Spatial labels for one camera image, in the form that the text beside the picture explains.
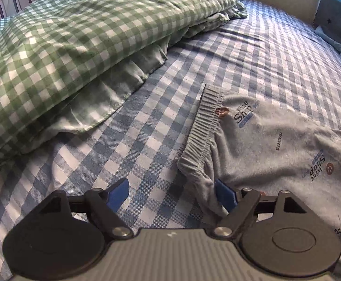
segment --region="folded duvet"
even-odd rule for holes
[[[95,126],[168,45],[245,16],[239,0],[36,0],[0,31],[0,162]]]

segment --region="metal screw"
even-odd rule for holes
[[[228,227],[217,227],[214,229],[214,234],[218,237],[229,237],[232,232],[233,231]]]
[[[129,228],[120,226],[120,227],[113,228],[112,234],[117,237],[127,237],[132,234],[132,231]]]

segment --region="blue checkered bed sheet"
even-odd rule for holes
[[[176,166],[206,83],[341,129],[339,54],[301,21],[244,3],[248,18],[175,45],[165,65],[100,126],[59,134],[0,167],[0,280],[10,277],[1,251],[5,235],[55,189],[78,195],[126,177],[130,195],[118,214],[133,229],[210,224]]]

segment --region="pajama shorts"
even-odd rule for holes
[[[202,210],[227,215],[217,180],[267,195],[286,189],[341,240],[341,131],[270,102],[206,85],[178,168]],[[341,258],[336,267],[341,273]]]

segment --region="elastic waistband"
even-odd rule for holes
[[[209,144],[218,121],[216,109],[221,107],[223,98],[224,93],[220,87],[205,86],[185,150],[180,157],[181,160],[187,159],[189,164],[195,164],[194,168],[199,169],[209,153]]]

